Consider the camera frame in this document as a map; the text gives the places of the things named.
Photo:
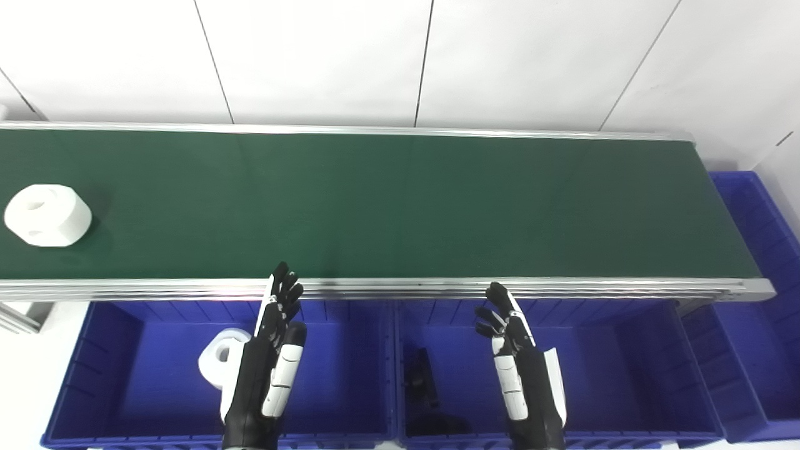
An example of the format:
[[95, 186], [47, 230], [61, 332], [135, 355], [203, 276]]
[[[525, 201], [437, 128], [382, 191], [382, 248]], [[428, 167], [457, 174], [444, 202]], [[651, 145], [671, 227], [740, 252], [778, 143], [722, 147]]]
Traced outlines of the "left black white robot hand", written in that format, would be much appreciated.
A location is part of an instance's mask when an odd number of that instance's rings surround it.
[[224, 413], [223, 449], [277, 449], [308, 338], [295, 320], [304, 287], [287, 262], [278, 263], [258, 311], [251, 339], [242, 346], [231, 401]]

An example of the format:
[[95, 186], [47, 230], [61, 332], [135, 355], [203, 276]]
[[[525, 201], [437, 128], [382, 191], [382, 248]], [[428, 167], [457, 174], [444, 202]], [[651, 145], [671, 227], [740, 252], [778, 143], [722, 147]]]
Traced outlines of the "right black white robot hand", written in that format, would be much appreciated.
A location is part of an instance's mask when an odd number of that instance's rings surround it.
[[512, 449], [565, 449], [566, 394], [556, 348], [540, 350], [511, 291], [492, 282], [494, 306], [475, 308], [475, 330], [491, 340]]

